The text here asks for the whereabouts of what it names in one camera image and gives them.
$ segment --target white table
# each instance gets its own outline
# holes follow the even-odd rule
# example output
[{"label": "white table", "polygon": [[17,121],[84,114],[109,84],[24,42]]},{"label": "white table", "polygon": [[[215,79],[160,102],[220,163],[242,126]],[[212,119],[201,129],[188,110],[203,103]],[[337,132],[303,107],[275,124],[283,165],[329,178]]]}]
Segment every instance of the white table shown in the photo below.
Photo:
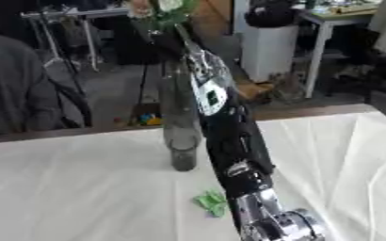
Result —
[{"label": "white table", "polygon": [[306,98],[312,98],[320,63],[325,51],[325,44],[332,36],[332,29],[335,26],[369,23],[374,13],[374,10],[369,10],[359,12],[358,14],[321,15],[309,10],[300,11],[300,18],[319,25],[319,33],[317,35],[316,46],[314,47],[312,63],[307,74]]},{"label": "white table", "polygon": [[[386,117],[306,113],[324,116],[259,122],[280,200],[324,218],[327,241],[385,241]],[[160,129],[0,143],[0,241],[238,241],[191,201],[220,189],[203,143],[198,158],[174,171]]]},{"label": "white table", "polygon": [[[55,19],[55,18],[67,16],[67,17],[76,17],[80,19],[88,40],[90,65],[94,71],[98,72],[99,71],[98,54],[96,52],[95,43],[93,42],[93,37],[90,30],[91,29],[90,20],[98,19],[98,18],[111,18],[116,16],[124,16],[124,15],[127,15],[128,11],[129,11],[129,8],[126,5],[123,5],[117,8],[108,7],[106,9],[95,9],[95,10],[88,10],[88,11],[79,11],[77,8],[71,8],[66,11],[45,12],[45,17],[48,19]],[[31,20],[38,20],[40,18],[40,15],[38,13],[26,13],[23,15],[23,17]],[[51,45],[53,54],[57,55],[55,44],[53,42],[50,42],[50,45]]]}]

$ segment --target clear glass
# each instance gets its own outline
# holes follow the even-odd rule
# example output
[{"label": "clear glass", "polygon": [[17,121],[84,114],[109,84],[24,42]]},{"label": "clear glass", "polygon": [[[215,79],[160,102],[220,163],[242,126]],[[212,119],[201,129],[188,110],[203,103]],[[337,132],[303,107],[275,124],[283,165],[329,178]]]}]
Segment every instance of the clear glass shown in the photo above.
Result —
[{"label": "clear glass", "polygon": [[196,150],[201,143],[196,102],[185,63],[170,62],[166,67],[159,87],[164,139],[173,167],[189,171],[197,165]]}]

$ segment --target desk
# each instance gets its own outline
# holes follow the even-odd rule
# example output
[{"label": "desk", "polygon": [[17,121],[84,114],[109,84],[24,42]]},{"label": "desk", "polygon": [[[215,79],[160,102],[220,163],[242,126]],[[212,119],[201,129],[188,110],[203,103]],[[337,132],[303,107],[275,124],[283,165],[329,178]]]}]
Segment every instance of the desk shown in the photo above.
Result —
[{"label": "desk", "polygon": [[[282,112],[258,124],[284,206],[319,214],[327,241],[386,240],[386,117],[367,105]],[[175,172],[161,135],[0,143],[0,241],[238,241],[230,215],[191,201],[220,190],[204,144],[196,169]]]},{"label": "desk", "polygon": [[369,23],[375,10],[362,11],[358,13],[331,15],[331,14],[316,14],[309,10],[301,10],[299,17],[314,24],[319,25],[319,33],[317,35],[316,46],[312,56],[312,63],[307,74],[306,80],[306,98],[312,98],[314,85],[319,73],[320,63],[325,51],[325,44],[331,38],[332,29],[335,26],[366,24]]},{"label": "desk", "polygon": [[[98,72],[99,71],[98,55],[96,52],[95,44],[93,42],[92,33],[90,31],[91,26],[89,21],[91,19],[110,18],[110,17],[127,15],[128,11],[129,11],[129,8],[126,5],[123,5],[118,8],[109,7],[106,9],[95,9],[95,10],[88,10],[88,11],[79,11],[77,8],[70,8],[69,10],[66,10],[66,11],[45,12],[45,17],[48,19],[54,19],[54,18],[66,16],[66,17],[75,17],[80,19],[88,40],[90,65],[94,71]],[[23,14],[23,17],[31,20],[38,20],[40,18],[40,15],[38,13],[26,13],[26,14]],[[46,35],[49,36],[48,31],[46,30],[44,31]],[[51,48],[53,50],[53,54],[56,55],[56,46],[54,42],[50,42],[50,45],[52,46]]]}]

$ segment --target yellow object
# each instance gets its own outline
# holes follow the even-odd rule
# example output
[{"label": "yellow object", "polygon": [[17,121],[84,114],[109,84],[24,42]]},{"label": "yellow object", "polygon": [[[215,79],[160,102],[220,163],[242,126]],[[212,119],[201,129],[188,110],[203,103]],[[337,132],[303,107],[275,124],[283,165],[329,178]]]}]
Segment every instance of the yellow object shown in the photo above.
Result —
[{"label": "yellow object", "polygon": [[146,122],[147,125],[160,125],[162,120],[160,118],[154,117]]}]

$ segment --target chair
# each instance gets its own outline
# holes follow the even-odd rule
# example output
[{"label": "chair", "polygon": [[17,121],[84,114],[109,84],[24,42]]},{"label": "chair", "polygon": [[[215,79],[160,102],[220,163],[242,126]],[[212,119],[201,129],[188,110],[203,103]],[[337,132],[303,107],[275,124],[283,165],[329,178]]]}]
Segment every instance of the chair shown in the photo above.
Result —
[{"label": "chair", "polygon": [[382,28],[386,29],[385,9],[386,0],[379,7],[374,21],[370,24],[370,29],[356,29],[354,36],[350,36],[352,40],[350,44],[346,49],[341,49],[346,56],[349,56],[345,64],[357,66],[360,70],[363,67],[369,70],[353,75],[339,74],[333,79],[328,89],[328,96],[336,92],[352,92],[363,96],[364,102],[371,104],[374,91],[386,93],[386,56],[384,55],[386,53],[386,30],[374,27],[381,19]]}]

